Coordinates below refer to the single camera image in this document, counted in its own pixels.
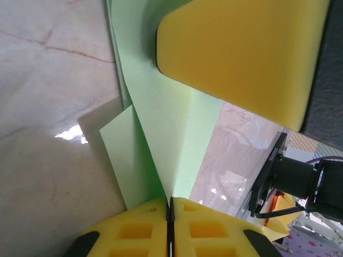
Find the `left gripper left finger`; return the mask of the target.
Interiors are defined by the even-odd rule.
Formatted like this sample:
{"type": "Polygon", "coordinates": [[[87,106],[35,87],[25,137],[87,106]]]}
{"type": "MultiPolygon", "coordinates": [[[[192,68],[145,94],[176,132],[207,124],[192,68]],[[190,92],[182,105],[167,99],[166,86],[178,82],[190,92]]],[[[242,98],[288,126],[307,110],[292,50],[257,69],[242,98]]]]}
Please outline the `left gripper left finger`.
{"type": "Polygon", "coordinates": [[[63,256],[167,256],[167,200],[157,198],[81,233],[63,256]]]}

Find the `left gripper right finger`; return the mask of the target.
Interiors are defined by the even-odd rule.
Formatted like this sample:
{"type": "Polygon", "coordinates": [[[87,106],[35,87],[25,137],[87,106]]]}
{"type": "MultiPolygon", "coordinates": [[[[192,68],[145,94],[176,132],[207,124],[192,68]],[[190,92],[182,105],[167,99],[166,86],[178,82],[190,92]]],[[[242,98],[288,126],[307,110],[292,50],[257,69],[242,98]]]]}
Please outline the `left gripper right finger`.
{"type": "Polygon", "coordinates": [[[281,256],[261,228],[186,198],[171,198],[171,256],[281,256]]]}

